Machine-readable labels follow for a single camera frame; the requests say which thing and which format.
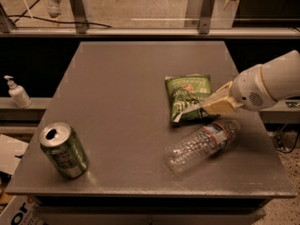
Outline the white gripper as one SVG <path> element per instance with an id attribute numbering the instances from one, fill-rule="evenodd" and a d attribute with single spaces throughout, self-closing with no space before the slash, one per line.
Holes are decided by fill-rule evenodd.
<path id="1" fill-rule="evenodd" d="M 257 65 L 241 72 L 233 82 L 221 86 L 205 100 L 202 108 L 208 114 L 230 114 L 237 113 L 240 107 L 259 111 L 276 103 L 264 82 L 263 66 Z"/>

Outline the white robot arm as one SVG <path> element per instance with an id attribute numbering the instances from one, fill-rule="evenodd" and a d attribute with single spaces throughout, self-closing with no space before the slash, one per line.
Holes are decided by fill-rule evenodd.
<path id="1" fill-rule="evenodd" d="M 208 114 L 259 111 L 300 96 L 300 53 L 291 51 L 242 71 L 212 94 L 202 108 Z"/>

